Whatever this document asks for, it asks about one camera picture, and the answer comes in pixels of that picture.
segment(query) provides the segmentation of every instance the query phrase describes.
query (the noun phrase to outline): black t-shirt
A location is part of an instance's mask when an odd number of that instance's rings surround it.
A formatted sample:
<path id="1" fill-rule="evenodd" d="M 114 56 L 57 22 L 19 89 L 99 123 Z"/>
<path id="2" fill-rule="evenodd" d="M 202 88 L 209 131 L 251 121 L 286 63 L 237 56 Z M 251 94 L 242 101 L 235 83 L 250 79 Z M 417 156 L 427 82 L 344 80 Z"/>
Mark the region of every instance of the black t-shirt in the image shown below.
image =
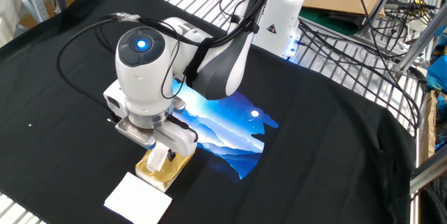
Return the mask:
<path id="1" fill-rule="evenodd" d="M 145 150 L 55 66 L 65 41 L 113 12 L 180 17 L 223 34 L 163 0 L 76 0 L 0 49 L 0 191 L 50 223 L 128 222 L 103 203 Z M 104 32 L 116 45 L 136 26 Z M 62 66 L 101 98 L 116 79 L 113 57 L 90 31 Z M 240 180 L 197 149 L 168 190 L 173 202 L 160 223 L 405 223 L 415 144 L 386 109 L 255 46 L 238 92 L 279 125 L 254 136 L 265 143 L 258 164 Z"/>

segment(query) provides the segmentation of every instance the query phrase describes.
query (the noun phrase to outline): metal grid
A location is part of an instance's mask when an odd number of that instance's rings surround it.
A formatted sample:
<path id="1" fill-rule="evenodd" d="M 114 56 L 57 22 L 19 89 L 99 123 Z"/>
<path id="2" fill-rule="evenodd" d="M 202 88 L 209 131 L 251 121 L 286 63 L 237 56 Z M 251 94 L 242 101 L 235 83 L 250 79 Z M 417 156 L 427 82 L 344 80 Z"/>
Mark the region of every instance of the metal grid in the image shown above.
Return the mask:
<path id="1" fill-rule="evenodd" d="M 441 2 L 442 0 L 425 0 L 427 2 L 427 4 L 429 5 L 433 5 L 436 6 L 437 8 L 441 7 Z M 379 31 L 387 36 L 383 36 L 380 35 L 378 33 L 376 33 L 376 40 L 377 43 L 382 45 L 382 46 L 388 46 L 388 50 L 394 45 L 395 43 L 395 39 L 390 39 L 389 40 L 389 36 L 392 34 L 392 30 L 395 29 L 397 31 L 399 31 L 399 29 L 401 28 L 402 25 L 400 25 L 400 22 L 398 22 L 397 20 L 394 20 L 390 17 L 384 17 L 381 19 L 376 19 L 373 22 L 373 26 L 374 28 L 381 28 L 381 27 L 387 27 L 388 29 L 379 29 Z M 417 39 L 420 35 L 420 31 L 414 31 L 412 29 L 408 29 L 408 36 L 406 38 L 400 38 L 398 40 L 398 43 L 396 44 L 396 47 L 393 50 L 394 54 L 404 54 L 408 48 L 405 48 L 405 42 L 409 41 L 409 40 L 413 40 L 413 39 Z M 357 33 L 355 35 L 355 37 L 359 37 L 359 38 L 363 38 L 365 40 L 369 40 L 370 41 L 370 33 L 368 33 L 366 36 L 363 36 L 360 32 Z M 428 47 L 425 49 L 425 51 L 423 52 L 424 54 L 417 59 L 416 63 L 417 64 L 421 64 L 424 65 L 424 63 L 428 60 L 428 58 L 430 57 L 430 53 L 432 51 L 432 47 L 433 47 L 433 42 L 431 42 Z"/>
<path id="2" fill-rule="evenodd" d="M 35 215 L 0 193 L 0 224 L 45 224 Z"/>
<path id="3" fill-rule="evenodd" d="M 219 10 L 219 1 L 220 0 L 166 0 L 171 4 L 186 10 L 187 12 L 198 16 L 199 18 L 204 19 L 207 22 L 212 23 L 215 26 L 218 26 L 222 29 L 227 29 L 229 26 L 229 18 L 227 15 L 224 15 Z M 223 0 L 222 8 L 227 12 L 233 12 L 234 7 L 238 3 L 239 0 Z M 338 33 L 331 31 L 329 29 L 324 29 L 324 27 L 320 27 L 317 24 L 307 21 L 308 24 L 313 24 L 313 29 L 318 29 L 320 32 L 333 35 L 333 36 L 342 36 Z M 335 47 L 340 49 L 341 51 L 355 57 L 356 59 L 362 61 L 365 64 L 371 65 L 375 68 L 384 68 L 381 60 L 366 52 L 363 48 L 357 46 L 354 43 L 348 43 L 343 40 L 336 40 L 331 38 L 325 38 L 328 42 L 332 43 Z M 309 39 L 302 36 L 302 42 L 306 45 L 310 45 Z M 326 52 L 331 54 L 331 57 L 334 59 L 339 59 L 341 61 L 346 61 L 343 57 L 336 55 L 335 53 L 326 50 Z M 387 107 L 390 112 L 395 115 L 397 120 L 413 134 L 413 129 L 411 129 L 409 122 L 404 119 L 404 117 L 400 116 L 397 113 L 397 110 L 405 113 L 405 116 L 411 119 L 411 112 L 408 108 L 408 104 L 406 99 L 403 97 L 402 93 L 394 88 L 386 82 L 384 82 L 378 75 L 371 73 L 369 70 L 365 68 L 361 68 L 359 66 L 353 66 L 351 64 L 342 64 L 352 76 L 356 77 L 353 80 L 349 77 L 343 70 L 338 68 L 332 61 L 327 60 L 325 57 L 321 56 L 321 52 L 315 53 L 315 51 L 309 49 L 305 46 L 299 46 L 296 54 L 293 58 L 290 59 L 293 63 L 296 63 L 300 66 L 309 68 L 318 73 L 321 73 L 332 80 L 338 82 L 339 84 L 345 86 L 348 89 L 351 89 L 358 94 L 374 101 L 375 103 Z M 380 73 L 385 73 L 385 70 L 378 70 Z M 362 88 L 360 84 L 365 85 L 371 92 Z M 417 81 L 406 76 L 401 76 L 399 80 L 399 84 L 401 87 L 410 94 L 411 97 L 417 102 L 417 104 L 421 104 L 422 101 L 422 90 L 417 85 Z M 383 98 L 385 101 L 390 103 L 397 110 L 394 110 L 389 105 L 386 105 L 383 101 L 380 101 L 378 97 Z"/>
<path id="4" fill-rule="evenodd" d="M 387 76 L 388 73 L 382 60 L 380 60 L 377 56 L 370 54 L 363 47 L 354 43 L 346 42 L 346 40 L 350 38 L 346 38 L 343 35 L 329 29 L 320 27 L 317 24 L 313 24 L 311 28 L 325 34 L 326 36 L 322 35 L 321 37 L 328 41 L 331 45 L 335 46 L 338 50 L 341 50 L 358 61 L 375 68 L 380 74 Z M 312 40 L 316 40 L 316 38 L 310 33 L 308 35 L 312 38 Z M 353 79 L 346 73 L 346 71 L 337 66 L 334 61 L 329 60 L 317 47 L 312 45 L 309 37 L 305 36 L 303 33 L 300 37 L 300 43 L 304 45 L 298 46 L 297 54 L 293 58 L 289 59 L 289 61 L 321 73 L 344 87 L 366 97 L 380 106 L 387 108 L 410 132 L 410 134 L 414 134 L 414 129 L 411 127 L 409 121 L 397 112 L 401 112 L 412 122 L 409 105 L 403 97 L 401 91 L 397 90 L 391 84 L 387 83 L 377 74 L 366 69 L 365 67 L 353 65 L 349 59 L 334 53 L 327 47 L 320 45 L 322 49 L 334 60 L 346 62 L 340 63 L 340 65 L 355 78 Z M 386 62 L 386 64 L 387 67 L 391 69 L 394 63 Z M 401 88 L 403 88 L 403 90 L 405 90 L 410 97 L 417 102 L 418 105 L 421 105 L 423 90 L 418 85 L 418 81 L 415 80 L 416 77 L 414 77 L 411 73 L 407 73 L 406 75 L 399 76 L 398 78 L 399 79 L 397 81 Z"/>

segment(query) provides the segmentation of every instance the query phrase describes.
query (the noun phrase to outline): white paper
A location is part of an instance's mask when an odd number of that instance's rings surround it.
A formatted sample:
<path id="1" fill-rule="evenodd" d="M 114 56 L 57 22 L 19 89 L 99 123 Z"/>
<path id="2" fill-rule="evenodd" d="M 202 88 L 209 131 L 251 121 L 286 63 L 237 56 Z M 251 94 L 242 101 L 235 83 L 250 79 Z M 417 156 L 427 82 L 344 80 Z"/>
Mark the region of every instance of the white paper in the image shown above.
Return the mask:
<path id="1" fill-rule="evenodd" d="M 158 223 L 172 199 L 143 180 L 126 173 L 104 206 L 135 224 Z"/>
<path id="2" fill-rule="evenodd" d="M 160 142 L 156 143 L 155 147 L 147 157 L 146 168 L 151 172 L 154 172 L 155 170 L 160 171 L 165 163 L 168 151 L 169 147 Z"/>

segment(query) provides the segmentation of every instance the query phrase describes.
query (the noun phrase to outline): warning label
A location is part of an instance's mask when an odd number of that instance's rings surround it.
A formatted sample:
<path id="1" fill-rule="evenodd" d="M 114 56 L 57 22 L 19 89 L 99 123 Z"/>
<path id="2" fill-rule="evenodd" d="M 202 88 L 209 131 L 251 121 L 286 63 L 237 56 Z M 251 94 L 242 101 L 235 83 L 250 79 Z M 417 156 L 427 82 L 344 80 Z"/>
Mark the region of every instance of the warning label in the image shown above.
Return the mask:
<path id="1" fill-rule="evenodd" d="M 277 33 L 277 30 L 274 28 L 274 24 L 270 25 L 270 27 L 268 27 L 267 30 L 272 33 Z"/>

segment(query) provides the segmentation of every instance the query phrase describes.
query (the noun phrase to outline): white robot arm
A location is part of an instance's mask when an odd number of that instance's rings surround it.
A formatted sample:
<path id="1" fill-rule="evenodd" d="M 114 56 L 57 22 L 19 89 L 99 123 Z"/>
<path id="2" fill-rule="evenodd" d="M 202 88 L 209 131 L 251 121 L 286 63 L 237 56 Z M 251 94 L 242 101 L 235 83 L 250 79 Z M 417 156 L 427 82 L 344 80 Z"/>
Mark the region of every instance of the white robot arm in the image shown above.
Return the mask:
<path id="1" fill-rule="evenodd" d="M 230 33 L 238 30 L 239 24 L 247 24 L 245 19 L 256 5 L 258 0 L 247 0 L 237 7 L 235 15 L 240 21 L 231 24 Z M 291 38 L 296 37 L 301 5 L 302 0 L 268 0 L 255 44 L 281 56 Z M 249 21 L 251 28 L 256 27 L 258 15 Z M 183 80 L 188 73 L 186 83 L 206 99 L 231 95 L 242 81 L 255 29 L 244 28 L 232 40 L 213 45 L 215 40 L 205 40 L 210 35 L 181 19 L 172 17 L 163 24 L 195 44 L 179 42 L 149 27 L 128 31 L 116 49 L 118 80 L 104 92 L 104 97 L 109 108 L 122 118 L 115 126 L 120 133 L 146 149 L 159 141 L 174 152 L 189 156 L 196 148 L 198 136 L 171 116 L 174 110 L 184 109 L 182 100 L 173 94 L 173 78 Z M 274 24 L 277 33 L 264 28 L 266 24 Z M 198 48 L 199 43 L 208 47 Z"/>

